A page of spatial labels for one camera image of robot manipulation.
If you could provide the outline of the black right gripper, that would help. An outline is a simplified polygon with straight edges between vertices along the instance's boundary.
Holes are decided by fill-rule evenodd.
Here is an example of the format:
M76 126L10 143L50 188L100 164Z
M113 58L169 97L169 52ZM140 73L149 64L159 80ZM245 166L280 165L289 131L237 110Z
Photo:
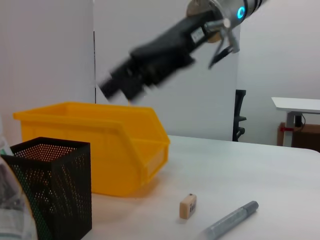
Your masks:
M156 86L190 67L195 62L191 53L213 36L205 31L205 24L220 19L213 11L185 17L156 39L135 48L130 52L132 58L116 66L98 85L102 94L110 101L123 93L128 101L134 101L144 87Z

